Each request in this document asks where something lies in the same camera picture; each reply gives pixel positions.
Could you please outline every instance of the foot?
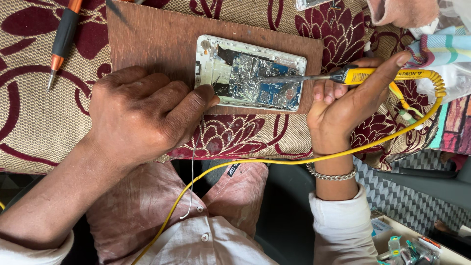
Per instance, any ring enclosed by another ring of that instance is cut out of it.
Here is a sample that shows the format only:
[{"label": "foot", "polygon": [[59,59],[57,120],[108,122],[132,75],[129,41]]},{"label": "foot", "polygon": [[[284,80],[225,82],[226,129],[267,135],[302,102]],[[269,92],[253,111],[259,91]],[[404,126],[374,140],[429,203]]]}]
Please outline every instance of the foot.
[{"label": "foot", "polygon": [[437,228],[438,230],[442,232],[446,232],[446,233],[452,232],[452,230],[440,220],[436,220],[434,225],[435,225],[435,228]]},{"label": "foot", "polygon": [[454,156],[456,156],[455,153],[442,151],[440,154],[440,161],[442,162],[442,164],[445,164],[450,158]]}]

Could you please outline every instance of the brown wooden board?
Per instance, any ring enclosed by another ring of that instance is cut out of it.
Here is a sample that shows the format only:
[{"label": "brown wooden board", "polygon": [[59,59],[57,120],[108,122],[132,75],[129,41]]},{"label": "brown wooden board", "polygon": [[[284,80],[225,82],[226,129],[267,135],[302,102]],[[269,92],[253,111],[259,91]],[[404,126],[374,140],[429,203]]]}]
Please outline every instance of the brown wooden board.
[{"label": "brown wooden board", "polygon": [[[321,70],[320,40],[121,1],[107,1],[106,10],[113,71],[139,65],[149,74],[164,73],[193,87],[196,40],[203,34],[303,56],[305,75]],[[314,98],[312,85],[304,82],[297,112],[215,106],[207,114],[307,114]]]}]

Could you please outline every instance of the chain bracelet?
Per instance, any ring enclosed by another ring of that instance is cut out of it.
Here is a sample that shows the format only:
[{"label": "chain bracelet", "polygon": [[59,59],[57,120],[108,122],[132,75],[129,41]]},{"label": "chain bracelet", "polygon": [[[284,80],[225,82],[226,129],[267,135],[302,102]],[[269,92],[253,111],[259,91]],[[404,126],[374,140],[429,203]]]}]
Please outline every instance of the chain bracelet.
[{"label": "chain bracelet", "polygon": [[357,173],[357,168],[353,166],[353,169],[350,173],[344,174],[344,175],[324,175],[316,172],[314,168],[312,168],[311,163],[306,164],[306,167],[308,168],[309,173],[314,175],[316,178],[320,178],[323,180],[347,180],[355,177],[355,174]]}]

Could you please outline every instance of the orange screwdriver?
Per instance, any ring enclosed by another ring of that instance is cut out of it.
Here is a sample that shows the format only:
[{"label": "orange screwdriver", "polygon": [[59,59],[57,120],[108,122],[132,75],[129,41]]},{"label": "orange screwdriver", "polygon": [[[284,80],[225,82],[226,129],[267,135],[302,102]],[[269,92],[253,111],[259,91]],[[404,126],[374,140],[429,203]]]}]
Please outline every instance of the orange screwdriver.
[{"label": "orange screwdriver", "polygon": [[59,27],[57,28],[54,44],[52,45],[51,75],[47,92],[51,89],[52,83],[60,69],[64,59],[69,55],[72,45],[75,28],[79,21],[79,11],[82,0],[70,0],[69,5],[64,9]]}]

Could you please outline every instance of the screwdriver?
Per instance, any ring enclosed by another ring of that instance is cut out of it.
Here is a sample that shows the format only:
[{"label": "screwdriver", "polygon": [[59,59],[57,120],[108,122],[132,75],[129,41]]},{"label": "screwdriver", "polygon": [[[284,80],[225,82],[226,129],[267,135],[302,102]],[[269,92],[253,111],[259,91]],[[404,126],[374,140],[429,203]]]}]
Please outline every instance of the screwdriver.
[{"label": "screwdriver", "polygon": [[52,45],[51,74],[49,76],[47,92],[51,89],[57,71],[60,69],[64,59],[69,55],[75,28],[79,21],[81,5],[82,0],[70,0],[69,5],[62,14],[56,37],[54,38],[54,44]]},{"label": "screwdriver", "polygon": [[[324,75],[285,75],[285,76],[268,76],[259,79],[258,83],[294,83],[305,80],[322,80],[328,79],[336,83],[356,85],[363,83],[376,68],[361,68],[357,65],[346,65],[342,69]],[[394,80],[408,80],[428,78],[432,72],[430,70],[399,70]]]}]

